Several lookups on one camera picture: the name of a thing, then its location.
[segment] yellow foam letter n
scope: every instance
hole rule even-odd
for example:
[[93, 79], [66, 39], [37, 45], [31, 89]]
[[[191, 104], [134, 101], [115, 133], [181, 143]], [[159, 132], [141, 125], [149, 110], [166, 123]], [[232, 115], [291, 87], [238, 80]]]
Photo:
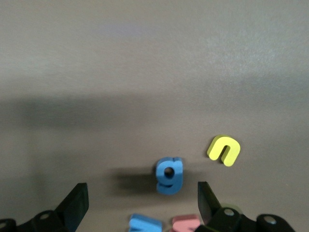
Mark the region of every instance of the yellow foam letter n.
[[221, 160], [225, 166], [230, 167], [234, 164], [238, 154], [240, 153], [239, 143], [230, 136], [221, 134], [214, 137], [210, 147], [207, 150], [207, 154], [211, 160], [217, 160], [225, 146], [226, 149], [221, 157]]

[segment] gray table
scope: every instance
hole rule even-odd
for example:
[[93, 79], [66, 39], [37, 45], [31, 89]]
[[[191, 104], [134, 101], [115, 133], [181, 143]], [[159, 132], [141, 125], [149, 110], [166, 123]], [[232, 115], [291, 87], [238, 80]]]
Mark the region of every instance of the gray table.
[[[308, 230], [309, 2], [0, 3], [0, 218], [23, 223], [78, 182], [78, 231], [124, 232], [132, 213], [198, 214], [197, 181], [255, 219]], [[228, 134], [227, 168], [206, 150]], [[184, 186], [155, 192], [166, 156]]]

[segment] gray surface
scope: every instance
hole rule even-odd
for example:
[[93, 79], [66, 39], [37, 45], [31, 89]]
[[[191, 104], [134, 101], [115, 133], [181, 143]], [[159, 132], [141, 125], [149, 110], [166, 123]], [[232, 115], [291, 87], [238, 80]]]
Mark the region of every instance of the gray surface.
[[[0, 218], [54, 208], [78, 182], [78, 231], [132, 213], [198, 213], [197, 181], [255, 219], [308, 230], [309, 2], [0, 2]], [[231, 168], [212, 138], [241, 144]], [[180, 193], [152, 167], [185, 160]]]

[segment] blue foam letter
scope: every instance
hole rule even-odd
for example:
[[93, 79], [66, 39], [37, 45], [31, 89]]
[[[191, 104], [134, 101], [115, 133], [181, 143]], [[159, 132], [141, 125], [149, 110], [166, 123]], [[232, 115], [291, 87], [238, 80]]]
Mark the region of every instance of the blue foam letter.
[[151, 217], [133, 214], [129, 232], [162, 232], [162, 222]]
[[[171, 168], [172, 175], [165, 174], [165, 169]], [[156, 164], [155, 176], [158, 180], [156, 190], [159, 193], [173, 195], [183, 186], [183, 161], [181, 158], [165, 157]]]

